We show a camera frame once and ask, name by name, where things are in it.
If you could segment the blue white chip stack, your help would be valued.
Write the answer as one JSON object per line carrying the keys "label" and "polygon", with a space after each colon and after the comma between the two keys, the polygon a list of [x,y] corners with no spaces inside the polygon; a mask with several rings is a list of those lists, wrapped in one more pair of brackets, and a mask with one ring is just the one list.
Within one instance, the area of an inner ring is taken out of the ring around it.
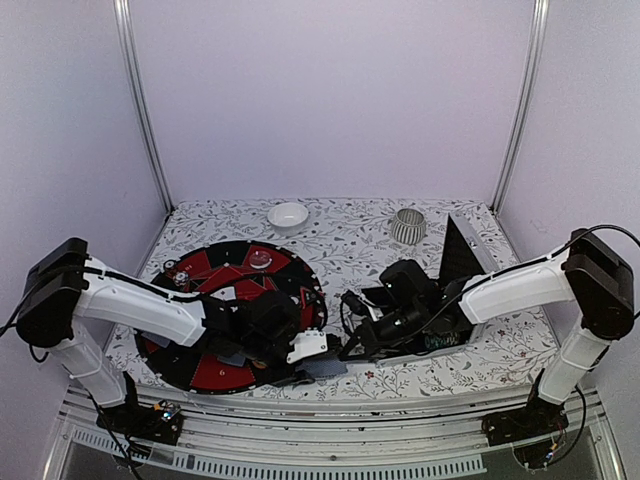
{"label": "blue white chip stack", "polygon": [[185,271],[178,271],[172,277],[174,284],[179,287],[183,287],[187,285],[189,282],[189,279],[190,279],[189,274]]}

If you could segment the dealt blue playing cards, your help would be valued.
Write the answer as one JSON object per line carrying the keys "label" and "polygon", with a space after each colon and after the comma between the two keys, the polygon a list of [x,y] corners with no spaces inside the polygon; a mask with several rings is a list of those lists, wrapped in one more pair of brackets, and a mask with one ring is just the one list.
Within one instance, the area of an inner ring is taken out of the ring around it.
{"label": "dealt blue playing cards", "polygon": [[229,365],[236,368],[242,368],[246,362],[246,358],[239,353],[234,353],[230,356],[219,355],[217,357],[217,360],[222,364]]}

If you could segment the red black triangle card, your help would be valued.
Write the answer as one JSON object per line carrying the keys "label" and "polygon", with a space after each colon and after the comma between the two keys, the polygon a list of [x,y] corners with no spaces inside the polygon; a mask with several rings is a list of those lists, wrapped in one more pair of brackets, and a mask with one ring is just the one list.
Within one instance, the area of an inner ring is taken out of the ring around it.
{"label": "red black triangle card", "polygon": [[306,287],[300,288],[300,305],[302,309],[307,308],[316,301],[316,292]]}

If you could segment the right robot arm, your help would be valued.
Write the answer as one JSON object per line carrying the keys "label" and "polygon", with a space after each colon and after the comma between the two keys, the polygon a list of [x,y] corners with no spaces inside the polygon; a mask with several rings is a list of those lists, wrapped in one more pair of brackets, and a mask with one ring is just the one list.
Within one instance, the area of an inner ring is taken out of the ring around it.
{"label": "right robot arm", "polygon": [[581,378],[636,321],[632,266],[598,235],[578,229],[550,253],[501,271],[478,270],[430,278],[414,260],[392,264],[377,288],[346,291],[339,307],[347,360],[415,361],[456,352],[494,321],[549,306],[572,305],[578,319],[569,337],[541,367],[533,401],[517,427],[537,436],[552,424]]}

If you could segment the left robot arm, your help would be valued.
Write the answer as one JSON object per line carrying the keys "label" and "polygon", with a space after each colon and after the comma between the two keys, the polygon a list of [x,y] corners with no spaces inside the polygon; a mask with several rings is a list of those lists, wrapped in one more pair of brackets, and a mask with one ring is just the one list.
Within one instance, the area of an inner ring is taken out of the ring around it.
{"label": "left robot arm", "polygon": [[293,252],[224,241],[167,260],[151,282],[121,273],[70,238],[29,271],[7,327],[57,357],[128,434],[148,426],[131,382],[83,327],[129,327],[148,368],[205,395],[313,382],[340,340],[326,329],[319,279]]}

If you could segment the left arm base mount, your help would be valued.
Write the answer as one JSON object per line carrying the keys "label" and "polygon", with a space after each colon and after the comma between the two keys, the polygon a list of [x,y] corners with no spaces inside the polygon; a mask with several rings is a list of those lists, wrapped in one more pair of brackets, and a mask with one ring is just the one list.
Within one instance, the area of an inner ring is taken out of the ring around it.
{"label": "left arm base mount", "polygon": [[153,406],[124,403],[116,407],[97,407],[97,425],[126,439],[141,439],[176,446],[184,417],[176,404],[162,400]]}

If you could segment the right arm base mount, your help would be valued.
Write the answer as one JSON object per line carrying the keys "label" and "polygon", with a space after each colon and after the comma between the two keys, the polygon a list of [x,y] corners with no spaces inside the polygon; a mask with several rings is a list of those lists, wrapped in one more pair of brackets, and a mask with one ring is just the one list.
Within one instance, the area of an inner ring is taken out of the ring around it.
{"label": "right arm base mount", "polygon": [[564,430],[569,421],[564,405],[533,398],[520,408],[494,412],[481,419],[490,446],[531,439]]}

